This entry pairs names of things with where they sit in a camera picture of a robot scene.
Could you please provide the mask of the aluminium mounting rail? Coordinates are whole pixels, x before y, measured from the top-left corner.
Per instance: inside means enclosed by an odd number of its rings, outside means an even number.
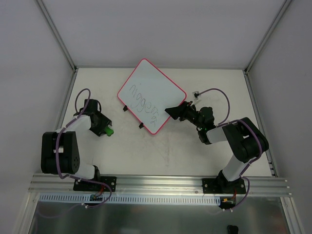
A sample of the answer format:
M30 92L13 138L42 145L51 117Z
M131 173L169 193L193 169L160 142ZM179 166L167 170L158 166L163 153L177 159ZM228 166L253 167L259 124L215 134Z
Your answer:
M202 195L199 176L116 175L116 193L134 195ZM282 177L249 177L250 196L291 197L288 181ZM28 192L73 192L74 180L37 173Z

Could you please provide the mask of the black object bottom edge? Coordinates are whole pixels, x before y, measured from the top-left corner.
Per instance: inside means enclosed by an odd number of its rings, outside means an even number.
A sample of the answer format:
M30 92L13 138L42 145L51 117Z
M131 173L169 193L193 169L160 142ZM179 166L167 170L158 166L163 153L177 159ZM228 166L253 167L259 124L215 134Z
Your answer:
M239 228L234 225L229 225L227 229L228 229L228 234L238 234L239 232Z

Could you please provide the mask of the aluminium frame post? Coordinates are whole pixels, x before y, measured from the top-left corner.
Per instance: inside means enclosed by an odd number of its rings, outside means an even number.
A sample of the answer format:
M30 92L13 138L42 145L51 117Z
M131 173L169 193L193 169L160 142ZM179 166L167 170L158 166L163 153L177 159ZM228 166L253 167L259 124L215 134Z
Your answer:
M277 11L275 17L273 18L269 28L267 29L266 33L264 34L263 38L261 39L256 51L254 52L252 58L250 59L248 65L244 69L244 72L248 74L257 61L258 57L260 56L261 52L265 48L266 44L268 43L269 39L271 38L272 34L274 33L275 29L277 28L278 24L286 14L288 8L293 3L293 0L284 0L282 2L281 7Z
M41 11L41 13L42 13L42 15L43 15L43 17L44 17L44 19L45 19L49 29L50 29L52 35L54 36L57 44L59 45L63 55L65 56L66 61L69 64L71 70L75 72L76 69L77 69L77 66L74 63L74 61L73 61L73 59L72 59L72 57L71 57L71 55L70 55L70 53L69 53L65 43L64 43L64 41L63 41L63 39L62 39L58 29L57 29L57 27L56 27L52 17L51 17L51 14L48 11L48 8L47 8L46 4L44 3L43 0L35 0L35 3L39 7L39 10Z

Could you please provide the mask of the pink framed whiteboard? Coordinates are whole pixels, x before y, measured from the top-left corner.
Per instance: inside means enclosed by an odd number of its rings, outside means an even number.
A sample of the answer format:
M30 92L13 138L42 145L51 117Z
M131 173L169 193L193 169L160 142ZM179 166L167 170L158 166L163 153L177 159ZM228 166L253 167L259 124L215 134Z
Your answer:
M165 109L184 102L187 94L143 58L122 85L117 97L149 133L155 135L170 118Z

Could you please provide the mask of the left aluminium frame post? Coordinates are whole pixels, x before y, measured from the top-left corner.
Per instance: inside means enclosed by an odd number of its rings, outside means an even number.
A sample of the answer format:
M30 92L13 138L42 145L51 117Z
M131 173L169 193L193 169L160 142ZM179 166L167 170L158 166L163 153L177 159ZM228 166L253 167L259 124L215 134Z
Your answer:
M74 61L73 61L73 59L72 59L72 57L71 57L71 55L70 55L70 53L69 53L65 43L64 43L64 41L63 41L63 39L62 39L58 29L57 29L57 27L56 27L52 17L51 17L51 14L48 11L48 8L47 8L46 4L44 3L43 0L35 0L35 3L39 7L39 10L41 11L41 13L42 13L42 15L43 15L43 17L44 17L44 19L45 19L49 29L50 29L52 35L54 36L57 44L59 45L63 55L65 56L66 61L69 64L71 70L75 72L76 69L77 69L77 66L74 63Z

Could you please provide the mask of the right aluminium frame post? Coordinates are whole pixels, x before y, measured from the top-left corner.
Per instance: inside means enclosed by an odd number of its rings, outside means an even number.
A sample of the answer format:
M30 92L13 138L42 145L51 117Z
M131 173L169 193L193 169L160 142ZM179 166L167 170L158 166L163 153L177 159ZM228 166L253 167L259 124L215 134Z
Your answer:
M275 17L273 18L269 28L267 29L266 33L264 34L263 38L261 39L256 51L254 52L252 58L250 59L248 65L244 69L244 72L248 74L257 61L258 57L260 56L261 52L265 48L266 44L268 43L269 39L271 38L272 34L274 33L275 29L277 28L278 24L286 14L288 8L293 3L293 0L284 0L282 2L281 7L277 11Z

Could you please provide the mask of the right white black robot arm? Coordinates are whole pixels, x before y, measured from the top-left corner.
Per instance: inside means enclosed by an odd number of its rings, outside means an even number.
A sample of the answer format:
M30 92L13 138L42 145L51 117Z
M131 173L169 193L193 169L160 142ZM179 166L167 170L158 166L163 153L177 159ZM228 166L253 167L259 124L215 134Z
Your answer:
M212 107L197 110L191 102L186 101L179 106L166 108L165 112L174 120L187 120L196 126L200 141L206 145L228 142L233 155L226 167L208 184L213 191L233 191L249 165L269 148L267 139L247 117L216 126Z

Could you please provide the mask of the green bone-shaped eraser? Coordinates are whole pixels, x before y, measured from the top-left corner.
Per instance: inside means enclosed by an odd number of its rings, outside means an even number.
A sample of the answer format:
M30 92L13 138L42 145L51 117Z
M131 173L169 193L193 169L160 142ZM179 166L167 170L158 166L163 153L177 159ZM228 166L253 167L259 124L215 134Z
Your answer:
M114 133L114 130L111 129L109 126L106 126L104 131L105 131L105 134L109 137Z

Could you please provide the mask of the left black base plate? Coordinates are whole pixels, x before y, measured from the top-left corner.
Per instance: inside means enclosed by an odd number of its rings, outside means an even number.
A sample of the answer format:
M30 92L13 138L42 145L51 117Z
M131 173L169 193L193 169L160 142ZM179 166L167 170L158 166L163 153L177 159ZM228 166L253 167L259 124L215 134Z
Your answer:
M99 192L103 188L104 192L109 192L111 189L114 193L116 185L116 176L100 176L98 183L75 180L73 190L78 192Z

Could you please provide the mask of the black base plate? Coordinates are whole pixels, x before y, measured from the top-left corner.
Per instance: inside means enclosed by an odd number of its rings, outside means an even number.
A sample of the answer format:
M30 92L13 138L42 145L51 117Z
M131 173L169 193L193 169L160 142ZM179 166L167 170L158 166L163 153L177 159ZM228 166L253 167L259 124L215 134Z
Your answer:
M217 178L203 178L202 190L204 194L234 194L243 195L246 193L246 187L243 179L228 182L227 180L218 180Z
M111 189L114 193L116 185L116 176L100 176L98 183L75 180L73 190L78 192L99 192L103 188L104 192L109 192Z

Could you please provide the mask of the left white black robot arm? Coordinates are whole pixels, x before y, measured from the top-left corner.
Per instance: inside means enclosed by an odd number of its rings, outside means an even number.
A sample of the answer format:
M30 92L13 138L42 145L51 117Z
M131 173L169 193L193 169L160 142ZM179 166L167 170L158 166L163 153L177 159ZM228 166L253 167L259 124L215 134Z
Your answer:
M112 121L101 112L98 100L86 99L84 105L65 127L43 134L40 167L44 174L84 179L90 190L97 190L102 184L99 169L80 158L78 136L92 132L97 137L110 137L114 131Z

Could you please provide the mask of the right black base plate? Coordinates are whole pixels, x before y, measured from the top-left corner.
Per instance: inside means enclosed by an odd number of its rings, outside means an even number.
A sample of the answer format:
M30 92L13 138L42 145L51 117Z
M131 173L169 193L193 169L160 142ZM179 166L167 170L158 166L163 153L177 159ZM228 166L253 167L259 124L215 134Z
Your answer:
M202 190L204 194L234 194L243 195L246 193L246 187L243 179L228 182L227 180L218 180L217 178L203 178Z

